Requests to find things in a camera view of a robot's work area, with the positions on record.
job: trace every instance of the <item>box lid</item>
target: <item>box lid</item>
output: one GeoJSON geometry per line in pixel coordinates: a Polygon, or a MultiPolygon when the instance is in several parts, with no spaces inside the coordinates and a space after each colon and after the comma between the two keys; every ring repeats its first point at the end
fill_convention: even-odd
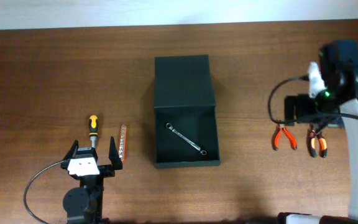
{"type": "Polygon", "coordinates": [[[215,106],[208,55],[155,58],[154,108],[215,106]]]}

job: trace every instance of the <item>pliers handle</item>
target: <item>pliers handle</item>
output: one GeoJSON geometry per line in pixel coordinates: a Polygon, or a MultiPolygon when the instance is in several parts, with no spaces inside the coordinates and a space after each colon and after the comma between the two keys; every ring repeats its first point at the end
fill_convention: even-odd
{"type": "Polygon", "coordinates": [[[309,154],[311,157],[317,157],[316,148],[315,148],[315,141],[316,138],[318,139],[319,145],[320,145],[320,156],[322,158],[327,157],[327,142],[324,138],[323,134],[320,132],[316,134],[316,131],[314,129],[310,129],[307,137],[307,145],[309,154]]]}
{"type": "Polygon", "coordinates": [[[273,133],[273,136],[272,136],[272,147],[273,147],[273,149],[275,151],[278,150],[278,140],[280,139],[281,132],[284,132],[286,137],[290,140],[291,148],[293,150],[296,150],[298,148],[297,145],[296,145],[296,140],[292,136],[292,134],[287,130],[287,128],[285,127],[284,124],[278,124],[277,127],[276,127],[275,132],[273,133]]]}

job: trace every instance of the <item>wrench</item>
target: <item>wrench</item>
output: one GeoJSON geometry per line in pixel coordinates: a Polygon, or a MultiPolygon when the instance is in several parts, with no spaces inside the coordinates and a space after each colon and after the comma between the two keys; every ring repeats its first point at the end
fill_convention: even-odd
{"type": "Polygon", "coordinates": [[[173,133],[177,134],[179,137],[181,137],[183,140],[185,140],[188,144],[190,144],[191,146],[193,146],[195,149],[199,150],[199,152],[201,153],[201,155],[206,155],[206,151],[205,150],[201,150],[201,147],[197,146],[194,142],[190,141],[188,138],[184,137],[182,134],[180,134],[177,130],[175,130],[172,126],[172,124],[167,123],[165,125],[166,128],[168,128],[169,130],[171,130],[173,133]]]}

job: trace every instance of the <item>wooden table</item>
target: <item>wooden table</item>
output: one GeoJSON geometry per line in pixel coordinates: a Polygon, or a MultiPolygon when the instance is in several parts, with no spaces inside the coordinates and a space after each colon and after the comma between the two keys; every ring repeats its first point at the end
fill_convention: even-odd
{"type": "MultiPolygon", "coordinates": [[[[318,49],[358,41],[358,20],[191,26],[0,30],[0,223],[35,223],[22,194],[30,178],[63,158],[75,139],[89,146],[88,117],[99,116],[99,163],[109,137],[128,125],[124,170],[104,184],[103,216],[115,221],[190,222],[275,216],[278,212],[347,215],[346,134],[325,131],[328,157],[312,158],[307,125],[289,130],[275,152],[267,97],[284,78],[304,74],[318,49]],[[216,96],[219,167],[154,167],[154,57],[209,55],[216,96]]],[[[306,93],[290,83],[274,98],[306,93]]],[[[78,182],[54,168],[37,179],[29,206],[65,223],[64,194],[78,182]]]]}

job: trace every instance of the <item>open box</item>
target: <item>open box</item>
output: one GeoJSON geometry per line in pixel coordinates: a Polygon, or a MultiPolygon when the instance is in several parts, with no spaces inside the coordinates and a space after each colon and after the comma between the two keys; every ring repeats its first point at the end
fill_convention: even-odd
{"type": "Polygon", "coordinates": [[[156,168],[220,164],[215,105],[207,55],[155,58],[156,168]],[[166,128],[167,123],[207,155],[166,128]]]}

